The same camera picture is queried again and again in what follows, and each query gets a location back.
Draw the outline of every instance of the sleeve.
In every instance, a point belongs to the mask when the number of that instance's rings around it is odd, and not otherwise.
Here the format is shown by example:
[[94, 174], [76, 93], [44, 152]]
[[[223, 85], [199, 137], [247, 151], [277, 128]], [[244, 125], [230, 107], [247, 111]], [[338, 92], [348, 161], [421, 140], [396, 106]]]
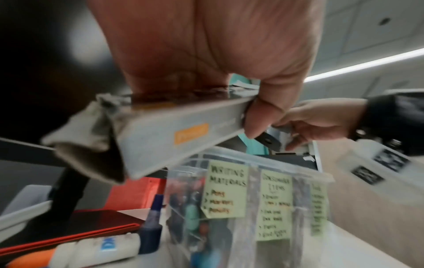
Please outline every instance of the sleeve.
[[356, 133], [396, 141], [406, 155], [424, 155], [424, 95], [383, 95], [368, 100]]

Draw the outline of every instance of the black label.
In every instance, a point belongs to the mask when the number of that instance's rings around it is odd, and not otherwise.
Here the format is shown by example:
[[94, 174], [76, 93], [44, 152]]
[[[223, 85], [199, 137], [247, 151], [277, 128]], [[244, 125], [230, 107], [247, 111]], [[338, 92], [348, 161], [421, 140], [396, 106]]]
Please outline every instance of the black label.
[[373, 160], [397, 173], [399, 173], [410, 162], [407, 158], [387, 149], [379, 152]]
[[384, 181], [381, 176], [375, 174], [374, 172], [363, 166], [359, 166], [352, 170], [352, 174], [371, 185]]

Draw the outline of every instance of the white ceiling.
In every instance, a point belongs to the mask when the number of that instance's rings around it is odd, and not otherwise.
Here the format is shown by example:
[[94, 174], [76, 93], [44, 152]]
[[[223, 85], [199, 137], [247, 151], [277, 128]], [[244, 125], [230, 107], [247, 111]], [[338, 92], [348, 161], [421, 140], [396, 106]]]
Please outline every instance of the white ceiling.
[[[424, 48], [424, 0], [327, 1], [311, 75]], [[424, 57], [306, 83], [301, 100], [361, 98], [394, 87], [424, 88]]]

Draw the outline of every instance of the ceiling light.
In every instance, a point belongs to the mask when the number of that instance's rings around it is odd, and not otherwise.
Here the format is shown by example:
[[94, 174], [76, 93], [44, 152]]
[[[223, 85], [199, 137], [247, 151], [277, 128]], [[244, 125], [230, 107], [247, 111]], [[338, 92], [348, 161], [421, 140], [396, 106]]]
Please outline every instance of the ceiling light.
[[387, 58], [382, 58], [382, 59], [379, 59], [379, 60], [373, 60], [373, 61], [369, 61], [369, 62], [345, 67], [345, 68], [330, 71], [330, 72], [324, 72], [324, 73], [319, 74], [319, 75], [312, 75], [312, 76], [309, 76], [305, 79], [305, 83], [329, 78], [329, 77], [332, 77], [332, 76], [342, 75], [342, 74], [346, 74], [346, 73], [350, 73], [350, 72], [356, 72], [356, 71], [360, 71], [360, 70], [364, 70], [364, 69], [369, 69], [369, 68], [372, 68], [372, 67], [385, 65], [385, 64], [389, 64], [389, 63], [394, 63], [394, 62], [407, 60], [407, 59], [420, 57], [420, 56], [424, 56], [424, 48], [409, 51], [409, 52], [394, 55], [394, 56], [390, 56], [390, 57], [387, 57]]

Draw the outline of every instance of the hand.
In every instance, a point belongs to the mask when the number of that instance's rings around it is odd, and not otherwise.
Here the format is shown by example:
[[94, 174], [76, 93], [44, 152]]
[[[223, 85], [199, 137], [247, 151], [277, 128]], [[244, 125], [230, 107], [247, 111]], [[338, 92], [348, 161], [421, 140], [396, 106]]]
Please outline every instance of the hand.
[[134, 92], [261, 79], [249, 138], [296, 102], [317, 52], [324, 0], [89, 0]]
[[275, 126], [291, 124], [293, 140], [287, 151], [313, 140], [348, 137], [367, 107], [366, 99], [328, 98], [301, 102], [291, 108]]

